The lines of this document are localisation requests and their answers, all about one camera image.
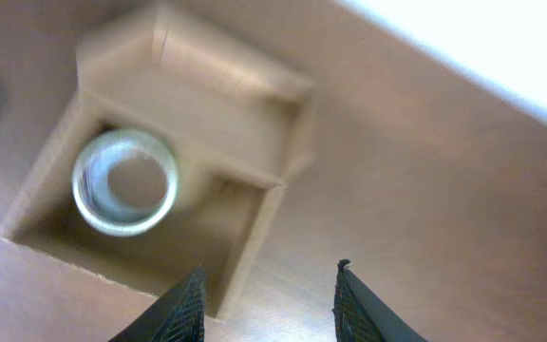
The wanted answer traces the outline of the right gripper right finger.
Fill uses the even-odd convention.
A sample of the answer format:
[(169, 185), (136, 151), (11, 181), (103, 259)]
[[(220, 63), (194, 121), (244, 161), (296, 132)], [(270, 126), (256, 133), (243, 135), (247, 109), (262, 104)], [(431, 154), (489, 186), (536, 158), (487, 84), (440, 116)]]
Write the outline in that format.
[(426, 342), (350, 268), (337, 264), (333, 315), (338, 342)]

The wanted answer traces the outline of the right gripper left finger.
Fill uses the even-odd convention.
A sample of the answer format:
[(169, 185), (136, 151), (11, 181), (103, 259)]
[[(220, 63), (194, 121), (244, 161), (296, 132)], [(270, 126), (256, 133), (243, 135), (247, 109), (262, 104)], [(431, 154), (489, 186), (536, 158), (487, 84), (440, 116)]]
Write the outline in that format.
[(203, 342), (205, 283), (197, 267), (109, 342)]

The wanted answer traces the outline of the white masking tape roll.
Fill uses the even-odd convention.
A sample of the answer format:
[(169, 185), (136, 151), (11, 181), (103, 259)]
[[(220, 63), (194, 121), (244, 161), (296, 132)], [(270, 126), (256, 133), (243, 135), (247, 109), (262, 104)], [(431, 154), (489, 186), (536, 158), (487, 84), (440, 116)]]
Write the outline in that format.
[[(117, 199), (108, 184), (115, 166), (140, 154), (159, 166), (165, 192), (147, 209), (134, 209)], [(96, 231), (117, 238), (141, 235), (171, 211), (179, 193), (179, 163), (163, 140), (137, 129), (116, 129), (94, 138), (79, 154), (72, 170), (72, 195), (83, 219)]]

